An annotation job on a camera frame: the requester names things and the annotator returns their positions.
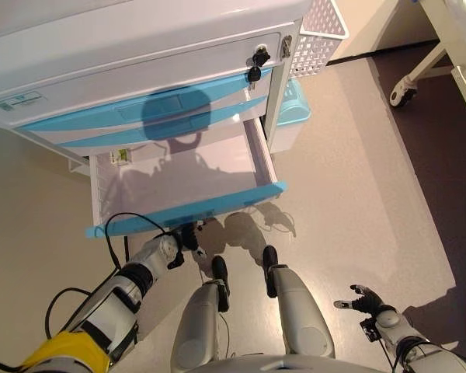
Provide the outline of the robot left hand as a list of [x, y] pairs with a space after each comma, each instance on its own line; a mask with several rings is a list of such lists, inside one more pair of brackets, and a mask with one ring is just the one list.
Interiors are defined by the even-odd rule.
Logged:
[[179, 227], [181, 240], [185, 250], [195, 253], [199, 258], [206, 259], [207, 254], [201, 248], [198, 238], [196, 237], [196, 227], [194, 223], [186, 223]]

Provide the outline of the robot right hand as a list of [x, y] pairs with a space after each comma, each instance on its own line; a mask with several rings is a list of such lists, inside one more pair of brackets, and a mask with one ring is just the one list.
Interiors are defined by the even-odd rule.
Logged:
[[335, 308], [350, 309], [370, 315], [376, 315], [379, 313], [381, 306], [384, 304], [383, 300], [379, 295], [377, 295], [368, 287], [361, 284], [352, 284], [349, 287], [356, 294], [358, 294], [359, 297], [352, 301], [334, 301], [333, 305]]

